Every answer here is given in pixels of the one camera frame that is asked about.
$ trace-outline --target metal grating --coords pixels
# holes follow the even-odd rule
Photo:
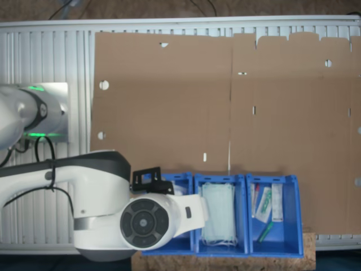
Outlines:
[[[138,32],[232,37],[235,33],[286,36],[314,32],[322,37],[361,36],[358,16],[274,16],[147,20],[34,21],[0,24],[0,84],[67,82],[69,142],[56,144],[58,158],[90,149],[94,91],[95,32]],[[50,158],[39,146],[40,159]],[[9,165],[35,161],[33,149],[13,154]],[[60,184],[72,194],[72,187]],[[63,194],[37,191],[4,208],[0,253],[76,253],[73,223]],[[361,235],[317,235],[317,250],[361,248]]]

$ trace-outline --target black control buttons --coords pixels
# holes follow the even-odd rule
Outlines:
[[[151,245],[153,245],[153,243],[156,241],[156,238],[153,234],[147,236],[147,237],[139,237],[136,236],[133,239],[133,243],[137,246],[137,247],[149,247]]]
[[[125,213],[122,219],[122,229],[125,237],[131,236],[130,220],[131,220],[131,214]]]
[[[158,232],[159,234],[165,234],[166,231],[168,230],[168,215],[166,213],[166,211],[164,211],[164,209],[158,209],[155,212],[156,215],[156,219],[157,219],[157,227],[156,227],[156,232]]]
[[[134,247],[154,246],[169,227],[166,210],[150,199],[134,200],[120,218],[120,230],[125,240]]]
[[[154,218],[149,212],[139,212],[133,218],[133,229],[140,235],[146,235],[154,228]]]

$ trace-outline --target dark floor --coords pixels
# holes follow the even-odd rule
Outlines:
[[[361,270],[361,251],[316,253],[317,271]],[[82,256],[0,256],[1,271],[113,271],[131,270],[130,259],[113,263],[94,263]]]
[[[317,271],[361,270],[361,250],[316,253]]]
[[[0,256],[1,271],[131,271],[130,259],[95,263],[80,255]]]

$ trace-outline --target black cable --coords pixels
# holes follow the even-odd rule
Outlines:
[[[38,154],[38,145],[39,145],[39,141],[42,137],[38,137],[35,141],[35,157],[36,157],[36,161],[39,162],[39,154]],[[53,192],[54,190],[59,190],[61,192],[63,192],[67,197],[68,197],[68,200],[69,200],[69,204],[70,204],[70,208],[71,208],[71,211],[72,211],[72,215],[74,216],[74,208],[73,208],[73,202],[72,202],[72,198],[70,197],[69,193],[66,192],[64,189],[61,189],[59,187],[54,187],[54,184],[55,184],[55,167],[56,167],[56,160],[55,160],[55,151],[54,151],[54,147],[51,143],[51,140],[49,137],[43,137],[46,139],[47,143],[49,144],[50,146],[50,151],[51,151],[51,160],[47,160],[49,163],[50,163],[50,168],[51,168],[51,183],[49,186],[44,186],[44,187],[38,187],[38,188],[33,188],[33,189],[30,189],[26,192],[23,192],[21,193],[20,195],[17,195],[16,197],[14,197],[13,199],[9,200],[7,203],[5,203],[4,207],[6,205],[9,205],[10,203],[16,201],[17,199],[21,198],[22,196],[24,195],[27,195],[31,192],[34,192],[34,191],[37,191],[37,190],[42,190],[42,189],[45,189],[45,190],[49,190],[51,189]]]
[[[38,145],[39,145],[39,141],[40,141],[41,138],[42,138],[42,137],[38,137],[38,138],[35,140],[35,146],[34,146],[34,148],[35,148],[35,158],[36,158],[36,162],[40,162],[40,160],[39,160],[39,154],[38,154]],[[55,151],[54,151],[54,147],[53,147],[53,145],[52,145],[52,143],[51,143],[50,138],[49,138],[49,137],[43,137],[43,138],[46,139],[47,143],[48,143],[49,146],[50,146],[50,151],[51,151],[51,158],[52,158],[52,160],[55,160]]]
[[[20,154],[24,154],[24,153],[26,153],[26,151],[29,149],[29,145],[30,145],[30,140],[25,139],[24,149],[23,149],[23,150],[15,149],[15,151],[18,152],[18,153],[20,153]]]
[[[9,148],[7,150],[7,154],[6,154],[6,157],[5,157],[4,161],[1,162],[1,164],[0,164],[0,168],[2,168],[4,165],[6,165],[7,162],[9,162],[10,157],[11,157],[11,153],[12,153],[12,148]]]
[[[69,5],[73,0],[69,0],[67,3],[63,4],[57,11],[55,11],[50,17],[49,17],[49,20],[51,20],[52,18],[54,18],[54,16],[56,14],[58,14],[58,12],[60,10],[62,10],[63,8],[65,8],[67,5]]]
[[[28,191],[26,191],[26,192],[21,193],[20,195],[17,195],[16,197],[14,197],[13,199],[9,200],[8,202],[6,202],[5,205],[4,205],[4,207],[7,206],[7,205],[9,205],[10,203],[16,201],[17,199],[21,198],[22,196],[25,196],[25,195],[27,195],[27,194],[29,194],[29,193],[31,193],[31,192],[38,191],[38,190],[43,190],[43,189],[48,190],[49,188],[48,188],[47,186],[45,186],[45,187],[38,187],[38,188],[30,189],[30,190],[28,190]],[[63,192],[63,193],[68,197],[70,209],[71,209],[72,215],[74,216],[73,202],[72,202],[72,199],[71,199],[69,193],[66,192],[64,189],[61,189],[61,188],[59,188],[59,187],[53,187],[53,189],[59,190],[59,191]]]
[[[66,255],[60,257],[60,259],[48,270],[48,271],[54,271],[59,264],[65,259]]]
[[[211,0],[207,0],[208,3],[210,3],[210,5],[212,6],[213,8],[213,11],[214,11],[214,16],[217,17],[217,10],[215,9],[215,6],[213,5],[212,1]]]
[[[89,0],[88,4],[86,4],[83,12],[82,12],[81,15],[78,17],[78,20],[81,19],[81,18],[84,16],[86,10],[89,8],[89,6],[90,6],[90,4],[92,3],[92,1],[93,1],[93,0]]]
[[[203,14],[203,16],[207,17],[207,15],[205,15],[205,13],[203,12],[203,10],[202,10],[193,0],[190,0],[190,1],[191,1],[191,3],[192,3],[193,5],[195,5],[195,6],[198,8],[198,10]]]
[[[361,17],[361,12],[354,11],[354,12],[347,13],[346,15],[359,15]]]

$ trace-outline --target green led light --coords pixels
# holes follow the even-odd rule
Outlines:
[[[28,134],[28,136],[30,136],[30,137],[44,137],[44,136],[46,136],[46,134],[31,133],[31,134]]]
[[[62,136],[62,134],[39,134],[39,133],[30,133],[30,134],[25,134],[28,135],[30,137],[58,137],[58,136]]]
[[[28,88],[33,89],[33,90],[44,91],[43,88],[37,88],[36,86],[30,86],[30,87],[28,87]]]

